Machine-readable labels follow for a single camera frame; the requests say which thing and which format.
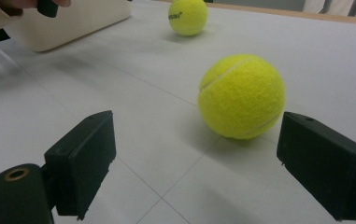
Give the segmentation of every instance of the tennis ball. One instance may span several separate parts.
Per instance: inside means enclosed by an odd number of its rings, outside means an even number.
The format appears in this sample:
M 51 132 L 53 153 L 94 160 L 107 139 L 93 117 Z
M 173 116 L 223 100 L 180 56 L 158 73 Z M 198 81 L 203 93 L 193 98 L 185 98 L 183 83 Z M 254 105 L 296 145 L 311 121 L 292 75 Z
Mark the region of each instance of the tennis ball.
M 271 128 L 282 114 L 285 87 L 278 71 L 260 57 L 221 59 L 200 83 L 198 106 L 214 132 L 250 139 Z
M 206 24 L 206 4 L 203 0 L 174 0 L 169 7 L 168 19 L 178 34 L 197 35 Z

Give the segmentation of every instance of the white table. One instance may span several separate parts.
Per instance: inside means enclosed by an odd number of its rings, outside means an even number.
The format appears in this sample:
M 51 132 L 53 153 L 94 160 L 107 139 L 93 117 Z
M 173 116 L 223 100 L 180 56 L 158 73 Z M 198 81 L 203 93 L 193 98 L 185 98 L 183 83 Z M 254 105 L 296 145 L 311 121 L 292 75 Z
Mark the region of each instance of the white table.
M 286 111 L 356 141 L 356 24 L 210 7 L 204 32 L 182 37 L 168 7 L 134 2 L 128 20 L 47 53 L 1 42 L 0 172 L 44 164 L 82 119 L 111 109 L 118 158 L 83 223 L 335 223 L 280 165 L 280 121 L 252 141 L 225 139 L 196 95 L 218 59 L 256 54 L 282 75 Z

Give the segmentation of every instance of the table surface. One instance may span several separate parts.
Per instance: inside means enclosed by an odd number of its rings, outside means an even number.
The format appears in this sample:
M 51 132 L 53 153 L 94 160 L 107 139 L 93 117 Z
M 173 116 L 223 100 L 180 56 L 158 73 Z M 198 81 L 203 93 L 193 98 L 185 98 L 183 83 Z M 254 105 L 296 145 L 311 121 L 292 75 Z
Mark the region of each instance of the table surface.
M 281 166 L 281 120 L 253 140 L 226 139 L 196 96 L 218 59 L 256 54 L 282 75 L 285 111 L 356 141 L 356 23 L 210 7 L 204 32 L 183 37 L 169 5 L 133 2 L 126 21 L 46 53 L 0 42 L 0 172 L 44 164 L 81 120 L 111 109 L 118 157 L 83 223 L 335 223 Z

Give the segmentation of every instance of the yellow tennis ball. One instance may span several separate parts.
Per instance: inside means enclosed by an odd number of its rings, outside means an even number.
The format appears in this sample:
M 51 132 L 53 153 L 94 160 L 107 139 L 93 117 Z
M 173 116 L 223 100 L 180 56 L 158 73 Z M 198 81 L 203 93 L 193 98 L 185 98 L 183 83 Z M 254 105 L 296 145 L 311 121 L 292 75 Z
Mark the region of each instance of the yellow tennis ball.
M 204 0 L 174 0 L 169 7 L 168 19 L 178 34 L 197 35 L 206 24 L 206 4 Z
M 214 132 L 250 139 L 267 131 L 282 114 L 285 87 L 278 71 L 260 57 L 221 59 L 200 83 L 198 106 Z

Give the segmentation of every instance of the hand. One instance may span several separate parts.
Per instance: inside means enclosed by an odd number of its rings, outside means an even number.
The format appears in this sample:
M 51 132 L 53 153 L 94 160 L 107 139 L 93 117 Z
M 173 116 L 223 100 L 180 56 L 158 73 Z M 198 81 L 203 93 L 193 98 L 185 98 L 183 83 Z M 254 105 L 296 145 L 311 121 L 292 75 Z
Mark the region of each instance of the hand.
M 52 0 L 60 7 L 69 7 L 71 0 Z M 37 0 L 0 0 L 0 8 L 8 15 L 15 16 L 21 14 L 22 8 L 37 7 Z

